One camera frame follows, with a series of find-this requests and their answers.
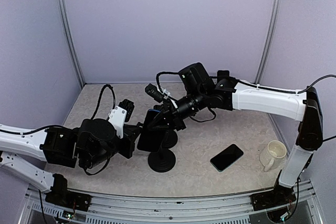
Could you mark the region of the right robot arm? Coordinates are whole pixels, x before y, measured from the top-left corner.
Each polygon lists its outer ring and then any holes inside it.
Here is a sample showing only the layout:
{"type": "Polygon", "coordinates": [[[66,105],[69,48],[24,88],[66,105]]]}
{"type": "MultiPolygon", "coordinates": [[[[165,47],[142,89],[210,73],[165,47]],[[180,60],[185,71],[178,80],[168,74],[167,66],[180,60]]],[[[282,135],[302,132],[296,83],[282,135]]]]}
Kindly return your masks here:
{"type": "Polygon", "coordinates": [[[323,118],[314,87],[304,90],[283,90],[251,84],[218,71],[210,76],[200,63],[191,64],[176,73],[184,84],[186,96],[174,99],[159,84],[148,84],[145,92],[162,104],[159,114],[148,124],[149,130],[183,130],[184,119],[208,109],[249,110],[284,116],[299,122],[298,136],[278,186],[269,192],[273,205],[281,204],[289,196],[289,189],[304,170],[313,152],[323,143],[323,118]]]}

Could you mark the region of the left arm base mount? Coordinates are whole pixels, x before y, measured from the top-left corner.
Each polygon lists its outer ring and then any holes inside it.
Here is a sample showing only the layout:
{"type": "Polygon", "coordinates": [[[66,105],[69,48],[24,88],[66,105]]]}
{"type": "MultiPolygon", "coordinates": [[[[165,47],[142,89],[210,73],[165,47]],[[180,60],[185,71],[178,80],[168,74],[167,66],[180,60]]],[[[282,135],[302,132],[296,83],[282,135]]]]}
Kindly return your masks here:
{"type": "Polygon", "coordinates": [[[45,201],[57,206],[87,212],[91,203],[91,196],[68,190],[67,180],[61,174],[53,174],[53,185],[46,193],[45,201]]]}

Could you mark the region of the blue phone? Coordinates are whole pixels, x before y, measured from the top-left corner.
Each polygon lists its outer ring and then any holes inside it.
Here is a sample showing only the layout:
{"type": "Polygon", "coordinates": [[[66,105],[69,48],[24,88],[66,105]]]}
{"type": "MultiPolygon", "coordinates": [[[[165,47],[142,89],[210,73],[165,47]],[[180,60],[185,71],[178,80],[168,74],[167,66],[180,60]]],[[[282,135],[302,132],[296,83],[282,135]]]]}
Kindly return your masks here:
{"type": "Polygon", "coordinates": [[[149,109],[147,111],[142,131],[137,144],[137,149],[146,152],[157,152],[166,137],[165,130],[153,130],[149,124],[153,121],[155,116],[159,114],[158,110],[149,109]]]}

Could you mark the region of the aluminium frame post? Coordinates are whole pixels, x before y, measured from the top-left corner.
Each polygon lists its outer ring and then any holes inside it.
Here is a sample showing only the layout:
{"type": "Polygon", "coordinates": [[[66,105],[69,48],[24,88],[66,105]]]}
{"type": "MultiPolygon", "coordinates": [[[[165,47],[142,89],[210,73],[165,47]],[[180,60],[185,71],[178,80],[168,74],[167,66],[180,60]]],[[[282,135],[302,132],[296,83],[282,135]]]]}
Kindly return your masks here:
{"type": "Polygon", "coordinates": [[[70,53],[70,59],[73,64],[73,68],[75,71],[78,84],[80,88],[82,89],[85,86],[86,82],[85,82],[85,78],[81,70],[81,66],[80,66],[79,59],[78,59],[76,49],[75,49],[74,40],[71,34],[70,23],[69,23],[67,9],[66,9],[66,2],[65,0],[57,0],[57,1],[58,1],[58,7],[60,11],[62,27],[65,33],[66,43],[67,43],[69,53],[70,53]]]}
{"type": "Polygon", "coordinates": [[[269,58],[269,52],[270,52],[270,49],[271,49],[271,44],[272,44],[275,29],[276,29],[276,23],[277,23],[278,13],[279,13],[279,9],[280,9],[280,3],[281,3],[281,0],[273,0],[269,25],[268,25],[268,29],[267,29],[267,33],[266,33],[266,40],[265,40],[265,43],[264,43],[264,47],[263,47],[263,51],[262,51],[262,55],[261,55],[261,60],[260,60],[260,63],[259,63],[259,67],[258,67],[258,70],[257,70],[257,74],[256,74],[256,77],[255,77],[254,83],[260,83],[261,82],[263,74],[264,74],[265,69],[266,69],[266,64],[267,64],[267,60],[269,58]]]}

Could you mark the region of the cream ceramic mug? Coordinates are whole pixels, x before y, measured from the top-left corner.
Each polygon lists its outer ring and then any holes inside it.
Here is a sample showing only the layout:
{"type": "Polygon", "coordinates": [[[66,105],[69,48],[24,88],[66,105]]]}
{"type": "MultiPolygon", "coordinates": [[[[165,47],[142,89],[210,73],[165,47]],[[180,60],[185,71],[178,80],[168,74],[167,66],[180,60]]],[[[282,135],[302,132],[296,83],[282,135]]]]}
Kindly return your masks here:
{"type": "Polygon", "coordinates": [[[280,141],[270,141],[261,151],[259,160],[264,167],[264,172],[279,167],[287,156],[287,148],[280,141]]]}

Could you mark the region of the teal phone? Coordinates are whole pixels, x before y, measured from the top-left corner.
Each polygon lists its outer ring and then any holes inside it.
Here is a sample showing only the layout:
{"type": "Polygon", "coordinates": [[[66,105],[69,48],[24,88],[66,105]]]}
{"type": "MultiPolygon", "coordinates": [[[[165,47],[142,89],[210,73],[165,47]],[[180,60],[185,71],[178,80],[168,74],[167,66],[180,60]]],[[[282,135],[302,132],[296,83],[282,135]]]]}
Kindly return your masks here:
{"type": "Polygon", "coordinates": [[[235,163],[243,156],[244,152],[236,145],[231,144],[223,151],[210,159],[210,163],[219,171],[222,172],[230,165],[235,163]]]}

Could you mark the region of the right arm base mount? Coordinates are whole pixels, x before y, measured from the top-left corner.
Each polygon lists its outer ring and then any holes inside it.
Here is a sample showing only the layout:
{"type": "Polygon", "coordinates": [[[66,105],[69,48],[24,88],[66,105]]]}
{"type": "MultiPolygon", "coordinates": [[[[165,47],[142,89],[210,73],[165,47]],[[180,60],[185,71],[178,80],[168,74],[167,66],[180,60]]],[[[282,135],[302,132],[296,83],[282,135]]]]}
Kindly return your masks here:
{"type": "Polygon", "coordinates": [[[254,211],[285,205],[297,200],[293,187],[281,186],[279,177],[280,175],[278,175],[272,190],[255,193],[250,196],[254,211]]]}

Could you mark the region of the right aluminium frame post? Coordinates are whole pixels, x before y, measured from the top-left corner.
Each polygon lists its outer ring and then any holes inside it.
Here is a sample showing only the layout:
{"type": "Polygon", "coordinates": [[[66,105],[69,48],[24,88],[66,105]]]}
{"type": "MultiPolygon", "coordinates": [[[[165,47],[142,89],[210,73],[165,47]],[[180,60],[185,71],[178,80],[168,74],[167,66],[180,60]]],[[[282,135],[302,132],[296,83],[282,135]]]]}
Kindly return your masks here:
{"type": "Polygon", "coordinates": [[[263,47],[263,51],[262,51],[262,55],[261,55],[261,60],[260,60],[260,63],[259,63],[259,67],[258,67],[258,70],[257,70],[257,74],[256,74],[256,77],[255,77],[254,83],[260,83],[261,82],[263,74],[264,74],[265,69],[266,69],[266,64],[267,64],[267,60],[269,58],[269,52],[270,52],[270,49],[271,49],[271,44],[272,44],[275,29],[276,29],[276,23],[277,23],[278,13],[279,13],[279,9],[280,9],[280,3],[281,3],[281,0],[273,0],[269,25],[268,25],[268,29],[267,29],[267,33],[266,33],[266,40],[265,40],[265,43],[264,43],[264,47],[263,47]]]}

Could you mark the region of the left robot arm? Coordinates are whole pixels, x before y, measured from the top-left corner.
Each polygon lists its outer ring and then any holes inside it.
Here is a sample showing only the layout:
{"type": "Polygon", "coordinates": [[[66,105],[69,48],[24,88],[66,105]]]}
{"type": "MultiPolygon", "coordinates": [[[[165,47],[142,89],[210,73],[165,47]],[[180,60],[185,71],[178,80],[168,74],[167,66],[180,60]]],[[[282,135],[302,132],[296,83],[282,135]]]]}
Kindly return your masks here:
{"type": "Polygon", "coordinates": [[[17,155],[31,156],[49,164],[74,168],[79,166],[85,174],[104,164],[107,166],[115,154],[132,157],[140,125],[127,125],[121,120],[112,124],[106,119],[85,119],[80,127],[69,129],[61,125],[48,125],[23,132],[19,128],[1,128],[2,164],[19,177],[27,180],[42,193],[52,192],[60,204],[73,201],[67,189],[67,180],[61,174],[52,174],[26,163],[17,155]]]}

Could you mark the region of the black round-base stand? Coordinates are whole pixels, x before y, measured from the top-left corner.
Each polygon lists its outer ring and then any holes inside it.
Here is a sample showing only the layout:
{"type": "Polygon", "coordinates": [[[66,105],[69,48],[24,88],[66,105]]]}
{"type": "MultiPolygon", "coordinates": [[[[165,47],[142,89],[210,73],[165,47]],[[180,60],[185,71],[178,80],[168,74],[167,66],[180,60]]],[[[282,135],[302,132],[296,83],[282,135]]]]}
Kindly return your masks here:
{"type": "Polygon", "coordinates": [[[167,138],[162,142],[163,148],[172,148],[178,142],[178,135],[174,130],[169,130],[167,138]]]}
{"type": "Polygon", "coordinates": [[[160,148],[158,152],[151,152],[148,156],[150,169],[158,173],[170,171],[176,164],[174,153],[168,148],[160,148]]]}

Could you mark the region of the left aluminium frame post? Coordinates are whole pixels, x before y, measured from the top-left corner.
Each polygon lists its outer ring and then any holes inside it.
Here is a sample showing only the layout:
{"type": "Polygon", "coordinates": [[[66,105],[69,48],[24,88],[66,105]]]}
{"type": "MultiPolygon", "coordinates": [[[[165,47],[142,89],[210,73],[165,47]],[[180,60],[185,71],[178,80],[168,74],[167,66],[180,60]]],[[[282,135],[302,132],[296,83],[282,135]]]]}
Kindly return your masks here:
{"type": "Polygon", "coordinates": [[[58,7],[60,11],[62,27],[65,33],[66,43],[67,43],[69,53],[70,53],[70,59],[73,64],[73,68],[75,71],[78,84],[80,88],[82,89],[85,86],[86,82],[85,82],[85,78],[81,70],[81,66],[80,66],[79,59],[78,59],[76,49],[75,49],[74,40],[71,34],[70,23],[69,23],[67,9],[66,9],[66,2],[65,0],[57,0],[57,1],[58,1],[58,7]]]}

